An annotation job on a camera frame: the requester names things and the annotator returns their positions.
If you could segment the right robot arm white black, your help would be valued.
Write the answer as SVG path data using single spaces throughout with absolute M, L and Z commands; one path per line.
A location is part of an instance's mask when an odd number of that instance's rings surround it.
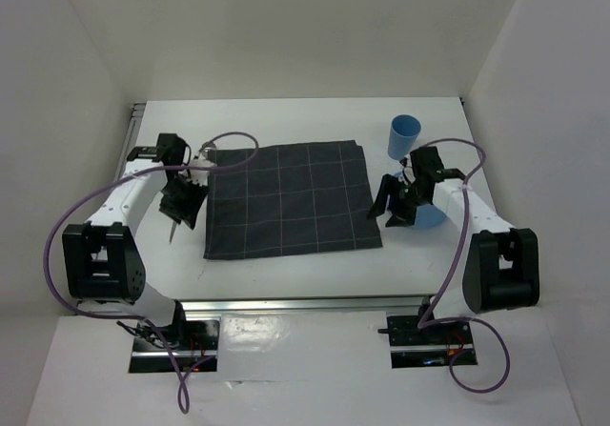
M 382 177 L 368 218 L 390 215 L 388 227 L 412 227 L 417 211 L 433 206 L 457 226 L 459 239 L 449 272 L 419 309 L 416 330 L 439 341 L 449 324 L 480 314 L 539 303 L 539 240 L 533 230 L 506 221 L 470 185 L 471 172 L 446 167 L 432 141 L 412 150 L 401 165 L 412 178 Z

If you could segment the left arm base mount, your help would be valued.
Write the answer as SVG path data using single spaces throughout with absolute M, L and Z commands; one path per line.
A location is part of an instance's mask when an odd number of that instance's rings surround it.
M 163 374 L 173 371 L 169 355 L 161 340 L 140 323 L 117 325 L 132 338 L 130 374 Z M 180 337 L 166 335 L 173 356 L 182 372 L 213 373 L 217 371 L 220 317 L 189 320 Z

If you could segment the dark grey checked cloth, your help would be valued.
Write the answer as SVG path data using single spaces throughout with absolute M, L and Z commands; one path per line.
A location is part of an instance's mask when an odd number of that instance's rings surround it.
M 364 150 L 354 140 L 261 148 L 208 179 L 204 258 L 242 260 L 381 247 Z

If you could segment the blue plastic plate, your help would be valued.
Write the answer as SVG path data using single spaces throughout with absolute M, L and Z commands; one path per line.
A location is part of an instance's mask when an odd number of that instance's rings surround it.
M 416 210 L 413 227 L 419 230 L 433 229 L 441 225 L 445 219 L 445 213 L 434 205 L 423 205 L 419 206 Z

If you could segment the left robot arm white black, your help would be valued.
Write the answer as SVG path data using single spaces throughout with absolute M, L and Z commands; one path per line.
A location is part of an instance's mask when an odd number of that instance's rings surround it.
M 175 133 L 161 133 L 153 146 L 138 146 L 126 159 L 124 183 L 82 224 L 70 224 L 62 245 L 71 297 L 109 304 L 118 312 L 149 319 L 168 349 L 184 345 L 189 325 L 182 305 L 147 281 L 135 235 L 155 198 L 174 226 L 193 229 L 208 194 L 205 152 L 191 154 Z

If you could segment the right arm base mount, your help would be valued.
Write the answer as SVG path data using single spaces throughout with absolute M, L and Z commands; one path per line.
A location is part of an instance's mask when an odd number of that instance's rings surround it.
M 454 357 L 456 366 L 477 365 L 471 329 L 466 323 L 449 323 L 420 330 L 423 316 L 387 314 L 386 325 L 378 329 L 387 337 L 393 369 L 448 367 Z

